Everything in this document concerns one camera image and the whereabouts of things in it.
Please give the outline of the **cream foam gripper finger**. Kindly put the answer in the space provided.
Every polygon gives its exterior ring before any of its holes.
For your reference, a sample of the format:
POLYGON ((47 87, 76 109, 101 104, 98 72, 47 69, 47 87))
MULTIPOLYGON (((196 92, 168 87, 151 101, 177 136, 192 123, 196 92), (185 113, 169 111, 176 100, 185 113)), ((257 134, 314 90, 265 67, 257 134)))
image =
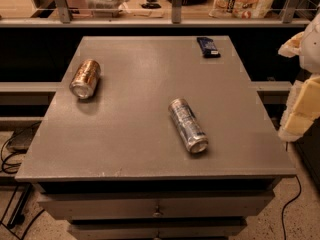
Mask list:
POLYGON ((304 32, 299 32, 287 40, 278 50, 278 54, 287 58, 302 55, 302 39, 304 32))
POLYGON ((294 142, 301 138, 319 117, 320 76, 311 76, 304 82, 296 80, 288 95, 278 136, 282 141, 294 142))

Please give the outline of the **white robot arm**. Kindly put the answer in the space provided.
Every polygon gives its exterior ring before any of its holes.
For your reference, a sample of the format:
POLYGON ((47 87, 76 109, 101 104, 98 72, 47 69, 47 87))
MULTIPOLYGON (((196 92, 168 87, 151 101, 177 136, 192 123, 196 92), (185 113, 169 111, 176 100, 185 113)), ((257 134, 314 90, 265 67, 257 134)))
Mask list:
POLYGON ((280 120, 279 138, 294 142, 320 117, 320 15, 284 43, 278 54, 288 58, 298 55, 300 67, 310 73, 307 80, 296 80, 292 85, 280 120))

